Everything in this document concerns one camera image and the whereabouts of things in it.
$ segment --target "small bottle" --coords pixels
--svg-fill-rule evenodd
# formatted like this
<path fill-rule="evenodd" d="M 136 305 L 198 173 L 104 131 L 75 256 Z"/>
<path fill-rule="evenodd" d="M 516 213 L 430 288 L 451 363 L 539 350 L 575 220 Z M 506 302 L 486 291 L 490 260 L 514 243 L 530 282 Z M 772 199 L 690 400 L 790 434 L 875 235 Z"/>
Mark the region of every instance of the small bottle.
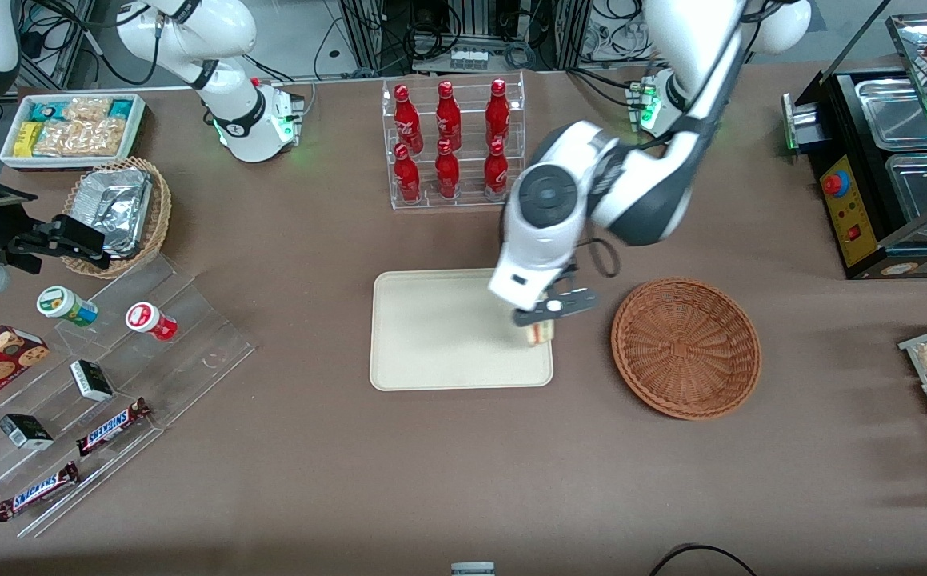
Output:
<path fill-rule="evenodd" d="M 502 138 L 492 141 L 491 154 L 485 160 L 485 198 L 489 202 L 499 202 L 506 196 L 506 172 L 509 170 L 509 161 L 506 160 L 503 150 L 506 146 Z"/>
<path fill-rule="evenodd" d="M 161 342 L 168 342 L 178 332 L 175 318 L 166 316 L 159 307 L 149 302 L 137 302 L 126 313 L 126 325 L 130 330 L 153 335 Z"/>
<path fill-rule="evenodd" d="M 396 96 L 396 131 L 400 142 L 410 150 L 410 154 L 420 154 L 424 150 L 424 138 L 420 135 L 420 114 L 410 102 L 410 91 L 402 84 L 393 90 Z"/>
<path fill-rule="evenodd" d="M 396 186 L 400 190 L 400 197 L 407 204 L 416 204 L 420 202 L 420 172 L 417 165 L 410 158 L 410 151 L 405 143 L 397 142 L 393 152 L 396 154 L 393 172 L 396 174 Z"/>
<path fill-rule="evenodd" d="M 485 109 L 485 124 L 488 126 L 485 135 L 488 146 L 492 146 L 495 138 L 509 141 L 509 102 L 506 101 L 506 81 L 501 78 L 492 81 L 492 98 Z"/>
<path fill-rule="evenodd" d="M 438 172 L 438 193 L 445 200 L 455 200 L 460 192 L 460 163 L 447 138 L 438 141 L 438 160 L 434 161 L 434 169 Z"/>
<path fill-rule="evenodd" d="M 36 310 L 48 318 L 63 318 L 76 326 L 89 326 L 97 320 L 98 308 L 64 286 L 51 286 L 36 298 Z"/>
<path fill-rule="evenodd" d="M 438 108 L 434 111 L 438 121 L 438 138 L 448 138 L 453 150 L 463 146 L 463 126 L 460 120 L 460 105 L 453 96 L 453 83 L 438 83 Z"/>

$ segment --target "snickers bar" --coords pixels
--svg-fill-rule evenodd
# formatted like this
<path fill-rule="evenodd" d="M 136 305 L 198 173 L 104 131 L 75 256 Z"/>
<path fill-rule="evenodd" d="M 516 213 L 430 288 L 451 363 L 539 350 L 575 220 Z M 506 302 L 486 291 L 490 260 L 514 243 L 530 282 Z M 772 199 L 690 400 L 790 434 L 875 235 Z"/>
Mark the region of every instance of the snickers bar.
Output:
<path fill-rule="evenodd" d="M 132 426 L 138 419 L 150 414 L 150 408 L 144 402 L 144 398 L 138 398 L 137 401 L 126 407 L 125 410 L 118 413 L 117 416 L 101 424 L 101 427 L 91 431 L 86 438 L 77 440 L 76 445 L 79 447 L 79 456 L 87 456 L 90 452 L 107 444 L 116 435 L 122 433 L 127 427 Z"/>
<path fill-rule="evenodd" d="M 31 487 L 12 499 L 0 501 L 0 522 L 12 520 L 12 518 L 20 514 L 26 506 L 30 506 L 33 502 L 46 498 L 51 492 L 55 492 L 58 488 L 67 484 L 79 484 L 79 482 L 79 469 L 76 468 L 76 463 L 69 462 L 65 464 L 65 467 L 57 474 L 53 475 L 53 477 L 49 477 L 47 480 L 40 482 L 40 484 Z"/>

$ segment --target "red emergency stop button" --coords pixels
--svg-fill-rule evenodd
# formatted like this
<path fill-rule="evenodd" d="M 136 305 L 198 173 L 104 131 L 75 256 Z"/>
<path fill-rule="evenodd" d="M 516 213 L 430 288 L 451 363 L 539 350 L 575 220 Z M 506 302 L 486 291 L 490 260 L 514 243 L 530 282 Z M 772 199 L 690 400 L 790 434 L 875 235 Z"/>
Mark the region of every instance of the red emergency stop button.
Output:
<path fill-rule="evenodd" d="M 850 190 L 850 176 L 843 170 L 837 170 L 822 179 L 822 192 L 833 198 L 843 198 Z"/>

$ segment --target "red-capped bottle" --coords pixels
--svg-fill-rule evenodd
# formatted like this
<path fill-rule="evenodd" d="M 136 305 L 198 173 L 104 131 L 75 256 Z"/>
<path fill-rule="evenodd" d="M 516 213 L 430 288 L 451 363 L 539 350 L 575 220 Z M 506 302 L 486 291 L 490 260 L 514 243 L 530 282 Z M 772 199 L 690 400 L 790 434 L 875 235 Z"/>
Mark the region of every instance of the red-capped bottle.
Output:
<path fill-rule="evenodd" d="M 416 204 L 420 202 L 420 172 L 417 165 L 410 158 L 410 151 L 405 143 L 397 142 L 393 152 L 396 154 L 393 172 L 396 174 L 396 186 L 400 190 L 400 197 L 407 204 Z"/>
<path fill-rule="evenodd" d="M 509 161 L 504 154 L 505 147 L 502 138 L 495 138 L 489 146 L 491 154 L 485 160 L 485 198 L 491 202 L 499 202 L 506 196 Z"/>
<path fill-rule="evenodd" d="M 410 154 L 420 154 L 424 150 L 424 138 L 420 135 L 420 114 L 410 102 L 410 91 L 402 84 L 393 88 L 396 96 L 396 131 L 400 142 L 410 150 Z"/>
<path fill-rule="evenodd" d="M 488 146 L 495 138 L 509 142 L 509 102 L 506 99 L 506 81 L 496 78 L 492 81 L 492 98 L 485 109 L 485 124 L 488 125 Z"/>
<path fill-rule="evenodd" d="M 459 150 L 463 146 L 463 125 L 452 82 L 438 83 L 438 108 L 434 117 L 438 121 L 438 138 L 447 138 L 453 150 Z"/>
<path fill-rule="evenodd" d="M 438 193 L 442 198 L 454 200 L 459 196 L 460 163 L 448 138 L 438 141 L 438 160 L 434 161 L 434 170 L 438 172 Z"/>

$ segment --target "red switch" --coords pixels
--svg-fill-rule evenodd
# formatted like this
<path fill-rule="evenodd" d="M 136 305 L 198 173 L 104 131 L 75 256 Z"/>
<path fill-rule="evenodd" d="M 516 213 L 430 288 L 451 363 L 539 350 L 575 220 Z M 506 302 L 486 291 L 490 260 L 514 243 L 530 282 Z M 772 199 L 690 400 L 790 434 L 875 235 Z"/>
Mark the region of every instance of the red switch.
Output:
<path fill-rule="evenodd" d="M 843 187 L 843 185 L 844 183 L 843 180 L 840 179 L 840 176 L 831 174 L 822 180 L 822 192 L 829 194 L 829 196 L 833 196 L 833 194 L 840 192 L 840 188 Z"/>

